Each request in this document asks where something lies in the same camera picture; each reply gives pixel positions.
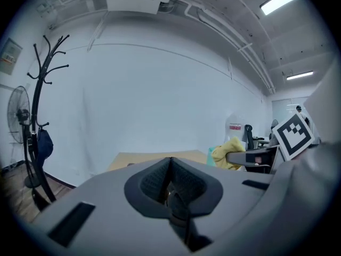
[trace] yellow towel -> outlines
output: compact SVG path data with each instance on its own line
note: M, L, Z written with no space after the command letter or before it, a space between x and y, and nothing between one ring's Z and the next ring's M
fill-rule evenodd
M228 169L228 170L238 170L241 165L232 164L226 161L226 154L234 153L239 151L245 151L243 145L240 143L237 137L230 139L221 146L217 146L212 152L212 158L217 165L217 167Z

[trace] floor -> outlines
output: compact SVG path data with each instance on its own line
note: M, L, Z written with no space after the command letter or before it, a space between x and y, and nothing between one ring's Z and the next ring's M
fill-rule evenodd
M25 165L15 167L11 171L6 172L3 175L4 192L13 212L31 223L39 215L39 210L33 202L31 189L27 188L23 183L26 176ZM70 188L59 184L53 179L46 178L57 200L71 191ZM48 201L41 186L37 188L37 191Z

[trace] table top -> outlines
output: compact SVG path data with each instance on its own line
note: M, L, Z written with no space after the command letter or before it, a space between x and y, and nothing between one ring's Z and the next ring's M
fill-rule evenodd
M108 167L107 171L113 171L126 167L129 163L140 163L163 157L186 158L195 162L206 164L207 155L198 151L177 151L168 153L119 153Z

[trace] coat rack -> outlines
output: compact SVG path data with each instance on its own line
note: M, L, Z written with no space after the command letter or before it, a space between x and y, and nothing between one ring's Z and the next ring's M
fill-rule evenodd
M63 51L57 51L58 47L69 37L70 35L67 35L65 38L63 38L63 36L61 36L57 43L55 44L55 46L52 48L51 50L51 44L48 41L48 39L46 38L46 36L44 35L44 39L47 41L48 44L48 54L44 60L43 65L40 62L40 58L38 55L38 51L37 51L37 45L34 44L34 50L37 56L37 60L38 60L38 64L39 64L39 74L37 77L33 77L32 75L30 75L29 73L27 73L27 75L32 78L32 79L38 79L37 84L36 84L36 88L34 91L34 96L33 96L33 104L32 104L32 110L31 110L31 122L30 125L32 125L32 131L29 131L29 128L27 128L26 132L25 132L25 140L24 140L24 145L26 145L25 143L27 143L28 146L28 152L31 158L31 163L32 166L36 172L37 178L40 182L40 184L42 185L42 188L44 189L46 195L48 196L49 200L51 202L55 201L55 196L53 194L53 192L51 191L50 186L48 185L48 182L46 180L45 177L45 173L43 171L42 167L39 167L37 164L37 158L38 158L38 140L37 140L37 132L36 132L36 125L39 126L39 129L43 128L44 126L49 125L49 122L45 123L45 124L39 124L38 123L38 106L39 106L39 98L40 98L40 93L42 91L42 87L43 87L43 83L45 84L52 84L52 82L47 82L45 80L46 76L56 70L56 69L60 69L60 68L64 68L64 67L69 67L69 65L65 65L65 66L59 66L59 67L55 67L52 68L51 70L48 70L48 67L51 63L51 60L53 59L53 57L57 54L57 53L62 53L62 54L66 54L66 52ZM27 151L25 150L25 162L26 165L29 167L29 161L28 161L28 155L27 155ZM42 198L41 195L39 195L39 193L33 189L33 198L35 200L36 205L38 206L39 210L42 210L45 206L48 205L48 202L45 201L45 199Z

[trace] ceiling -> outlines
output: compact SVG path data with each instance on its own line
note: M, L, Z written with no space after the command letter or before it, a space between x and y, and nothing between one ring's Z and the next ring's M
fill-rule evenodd
M269 15L260 8L267 0L199 1L219 13L251 44L246 49L255 51L276 91L318 84L336 54L334 40L309 0L294 0ZM159 11L183 15L183 10L181 13L176 10L177 4L181 2L171 0L162 4ZM106 0L36 0L36 7L53 29L91 12L105 12L107 3ZM314 71L314 75L286 80L287 76L307 71Z

